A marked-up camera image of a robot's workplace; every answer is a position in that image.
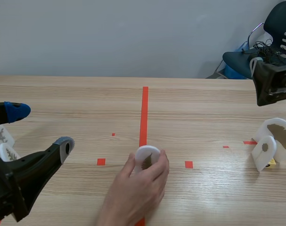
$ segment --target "wooden table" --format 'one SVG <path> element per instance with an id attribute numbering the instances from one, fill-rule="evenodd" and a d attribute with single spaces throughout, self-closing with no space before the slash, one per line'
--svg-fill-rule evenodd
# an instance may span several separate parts
<path id="1" fill-rule="evenodd" d="M 17 225 L 94 225 L 108 187 L 139 146 L 143 86 L 147 143 L 167 150 L 171 168 L 147 226 L 286 225 L 286 160 L 258 173 L 254 146 L 243 144 L 264 120 L 286 119 L 286 101 L 258 107 L 252 81 L 0 76 L 0 101 L 32 108 L 25 120 L 6 125 L 21 156 L 60 136 L 76 143 Z M 98 158 L 106 165 L 97 166 Z M 2 222 L 13 225 L 12 217 Z"/>

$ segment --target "white disc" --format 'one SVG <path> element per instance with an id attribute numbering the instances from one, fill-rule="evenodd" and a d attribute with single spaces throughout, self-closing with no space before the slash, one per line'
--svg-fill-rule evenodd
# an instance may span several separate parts
<path id="1" fill-rule="evenodd" d="M 135 172 L 139 173 L 141 172 L 143 162 L 146 158 L 151 158 L 151 163 L 154 164 L 158 161 L 160 157 L 161 151 L 153 146 L 145 145 L 138 148 L 136 154 L 135 154 Z"/>

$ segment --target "white wall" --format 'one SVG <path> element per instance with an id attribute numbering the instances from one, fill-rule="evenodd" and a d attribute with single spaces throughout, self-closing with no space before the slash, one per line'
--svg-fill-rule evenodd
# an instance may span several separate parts
<path id="1" fill-rule="evenodd" d="M 205 78 L 281 0 L 0 0 L 0 74 Z"/>

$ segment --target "black cable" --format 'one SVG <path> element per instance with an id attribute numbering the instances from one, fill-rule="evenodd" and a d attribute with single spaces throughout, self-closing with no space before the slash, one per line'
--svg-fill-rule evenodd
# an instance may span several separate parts
<path id="1" fill-rule="evenodd" d="M 267 42 L 273 42 L 271 39 L 267 39 L 264 43 L 263 41 L 257 41 L 253 47 L 257 50 L 253 53 L 246 53 L 246 51 L 242 50 L 243 54 L 256 54 L 256 57 L 261 57 L 266 64 L 271 64 L 275 66 L 286 65 L 286 58 L 282 57 L 284 48 L 276 48 L 267 44 Z"/>

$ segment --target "white curved part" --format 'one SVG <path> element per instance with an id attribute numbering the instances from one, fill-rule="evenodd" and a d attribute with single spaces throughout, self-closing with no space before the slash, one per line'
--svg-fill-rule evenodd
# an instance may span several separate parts
<path id="1" fill-rule="evenodd" d="M 277 150 L 275 139 L 271 136 L 263 137 L 252 151 L 257 170 L 262 171 L 274 157 Z"/>
<path id="2" fill-rule="evenodd" d="M 253 75 L 254 75 L 254 72 L 255 72 L 255 69 L 256 69 L 256 65 L 257 65 L 257 61 L 258 61 L 258 60 L 263 61 L 263 59 L 262 59 L 261 57 L 253 58 L 253 59 L 250 61 L 250 70 L 251 70 L 252 77 L 253 77 Z"/>
<path id="3" fill-rule="evenodd" d="M 7 143 L 0 145 L 0 157 L 3 161 L 14 161 L 20 159 L 17 152 Z"/>
<path id="4" fill-rule="evenodd" d="M 152 164 L 156 163 L 160 157 L 161 151 L 153 146 L 145 145 L 138 148 L 135 154 L 135 167 L 134 171 L 139 173 L 142 171 L 142 163 L 143 161 L 151 155 Z"/>
<path id="5" fill-rule="evenodd" d="M 253 136 L 253 139 L 259 142 L 265 136 L 274 137 L 277 144 L 277 151 L 274 159 L 277 162 L 281 162 L 286 158 L 286 120 L 273 118 L 264 121 Z"/>

